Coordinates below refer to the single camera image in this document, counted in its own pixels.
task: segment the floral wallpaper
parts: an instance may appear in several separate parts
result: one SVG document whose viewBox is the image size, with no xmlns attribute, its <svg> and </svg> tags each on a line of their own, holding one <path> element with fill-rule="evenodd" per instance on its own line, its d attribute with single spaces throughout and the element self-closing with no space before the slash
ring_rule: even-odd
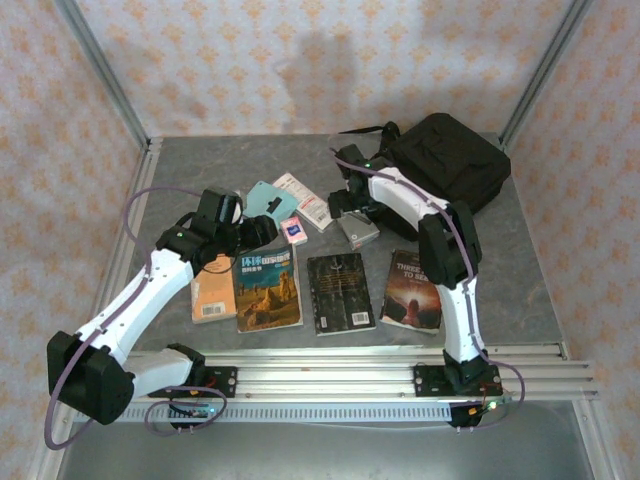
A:
<svg viewBox="0 0 640 480">
<path fill-rule="evenodd" d="M 24 479 L 45 349 L 89 318 L 139 146 L 49 0 L 0 3 L 0 478 Z"/>
<path fill-rule="evenodd" d="M 556 315 L 571 353 L 597 362 L 628 478 L 640 465 L 639 79 L 638 3 L 594 2 L 511 151 Z"/>
<path fill-rule="evenodd" d="M 145 130 L 508 121 L 570 0 L 79 0 Z"/>
</svg>

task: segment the dark book cover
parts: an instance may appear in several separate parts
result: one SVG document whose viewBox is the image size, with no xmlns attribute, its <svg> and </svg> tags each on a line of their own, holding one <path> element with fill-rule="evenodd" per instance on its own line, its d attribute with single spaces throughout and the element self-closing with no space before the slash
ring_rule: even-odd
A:
<svg viewBox="0 0 640 480">
<path fill-rule="evenodd" d="M 307 267 L 317 335 L 375 328 L 359 253 L 313 257 Z"/>
<path fill-rule="evenodd" d="M 440 330 L 440 296 L 420 268 L 417 253 L 393 252 L 381 317 L 385 323 L 425 333 Z"/>
</svg>

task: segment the bag strap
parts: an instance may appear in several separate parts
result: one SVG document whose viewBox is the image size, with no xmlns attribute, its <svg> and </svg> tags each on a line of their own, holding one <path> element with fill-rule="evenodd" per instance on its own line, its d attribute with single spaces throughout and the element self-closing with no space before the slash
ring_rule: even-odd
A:
<svg viewBox="0 0 640 480">
<path fill-rule="evenodd" d="M 378 150 L 378 153 L 374 155 L 375 158 L 378 156 L 384 156 L 389 145 L 400 138 L 400 128 L 398 128 L 398 125 L 395 122 L 387 122 L 383 127 L 375 125 L 373 127 L 356 128 L 354 130 L 347 130 L 340 133 L 371 133 L 378 132 L 380 130 L 382 130 L 382 138 L 380 140 L 380 149 Z"/>
</svg>

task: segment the blue card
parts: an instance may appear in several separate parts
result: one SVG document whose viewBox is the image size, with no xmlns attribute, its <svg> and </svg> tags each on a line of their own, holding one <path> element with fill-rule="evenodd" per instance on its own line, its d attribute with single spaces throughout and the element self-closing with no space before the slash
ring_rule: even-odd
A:
<svg viewBox="0 0 640 480">
<path fill-rule="evenodd" d="M 244 215 L 247 217 L 268 215 L 280 228 L 280 222 L 293 215 L 297 207 L 298 201 L 293 195 L 270 183 L 258 182 L 247 195 Z"/>
</svg>

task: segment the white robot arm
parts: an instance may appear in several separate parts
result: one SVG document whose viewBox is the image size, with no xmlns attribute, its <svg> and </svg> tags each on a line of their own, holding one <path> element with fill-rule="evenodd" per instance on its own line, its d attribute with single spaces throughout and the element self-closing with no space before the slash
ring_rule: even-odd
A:
<svg viewBox="0 0 640 480">
<path fill-rule="evenodd" d="M 409 181 L 395 167 L 386 167 L 380 170 L 385 176 L 392 176 L 396 179 Z M 369 192 L 371 198 L 378 201 L 400 215 L 411 226 L 419 231 L 419 223 L 425 216 L 436 216 L 439 214 L 433 206 L 428 204 L 424 198 L 418 196 L 414 191 L 408 189 L 397 181 L 384 177 L 369 178 Z M 449 202 L 442 200 L 428 192 L 422 190 L 424 196 L 437 204 L 441 209 L 446 210 Z M 474 326 L 474 332 L 480 348 L 484 348 L 484 343 L 480 338 L 478 328 L 478 316 L 476 314 L 475 291 L 476 281 L 474 278 L 467 286 L 469 295 L 472 296 L 472 312 L 467 309 L 464 285 L 462 281 L 456 283 L 455 288 L 449 288 L 444 284 L 436 284 L 440 303 L 442 305 L 442 318 L 447 333 L 445 339 L 445 351 L 457 362 L 468 362 L 478 356 L 478 350 L 471 341 L 472 332 L 470 325 Z"/>
<path fill-rule="evenodd" d="M 143 268 L 127 287 L 93 320 L 74 335 L 56 333 L 47 345 L 49 392 L 65 370 L 73 368 L 59 400 L 107 425 L 115 421 L 132 398 L 169 386 L 201 385 L 204 357 L 178 344 L 161 352 L 129 359 L 147 326 L 167 302 L 219 254 L 236 256 L 243 250 L 270 243 L 278 236 L 267 216 L 242 217 L 237 194 L 207 189 L 198 210 L 166 230 Z M 189 227 L 183 225 L 191 220 Z M 146 285 L 132 300 L 141 282 Z M 106 328 L 105 319 L 124 308 Z M 90 341 L 78 362 L 69 366 L 78 349 Z"/>
<path fill-rule="evenodd" d="M 334 154 L 347 189 L 329 196 L 331 216 L 359 211 L 418 241 L 422 270 L 442 305 L 444 374 L 455 394 L 477 391 L 495 367 L 487 361 L 478 327 L 475 288 L 482 251 L 470 209 L 431 195 L 381 157 L 365 159 L 355 145 Z"/>
</svg>

